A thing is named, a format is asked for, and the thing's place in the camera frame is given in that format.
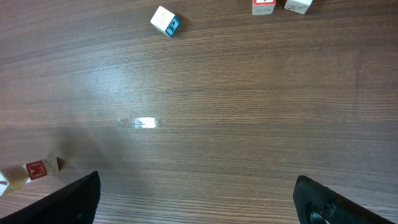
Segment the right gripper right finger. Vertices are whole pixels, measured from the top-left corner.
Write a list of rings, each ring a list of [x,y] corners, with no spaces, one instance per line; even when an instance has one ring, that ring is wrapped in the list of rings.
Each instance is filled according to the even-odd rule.
[[[305,175],[297,178],[293,200],[301,224],[394,224]]]

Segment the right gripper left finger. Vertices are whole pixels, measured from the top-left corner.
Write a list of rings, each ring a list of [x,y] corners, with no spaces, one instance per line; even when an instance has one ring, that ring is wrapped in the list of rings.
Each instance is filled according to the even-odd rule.
[[[99,173],[94,171],[66,187],[4,218],[4,224],[92,224],[101,195]]]

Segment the red sided base block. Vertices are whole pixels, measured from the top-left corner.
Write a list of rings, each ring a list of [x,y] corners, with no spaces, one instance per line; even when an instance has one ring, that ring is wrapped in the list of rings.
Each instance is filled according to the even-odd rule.
[[[23,165],[22,168],[29,176],[26,182],[27,184],[47,176],[58,174],[60,170],[56,157],[30,162]]]

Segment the yellow sided picture block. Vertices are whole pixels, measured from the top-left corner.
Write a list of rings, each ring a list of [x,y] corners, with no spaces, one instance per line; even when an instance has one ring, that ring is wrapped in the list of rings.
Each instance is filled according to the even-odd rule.
[[[15,182],[1,181],[1,196],[18,191],[25,186],[27,179],[17,180]]]

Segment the green sided letter block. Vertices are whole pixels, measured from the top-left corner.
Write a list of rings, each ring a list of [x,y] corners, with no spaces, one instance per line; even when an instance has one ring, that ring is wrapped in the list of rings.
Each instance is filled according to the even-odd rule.
[[[1,184],[3,185],[21,182],[28,178],[28,173],[21,166],[12,166],[1,169]]]

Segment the blue P letter block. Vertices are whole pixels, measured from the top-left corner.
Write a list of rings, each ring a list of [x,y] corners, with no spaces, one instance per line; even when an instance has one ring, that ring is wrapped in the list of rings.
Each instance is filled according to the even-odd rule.
[[[173,37],[181,25],[179,18],[166,8],[159,6],[150,23],[163,34]]]

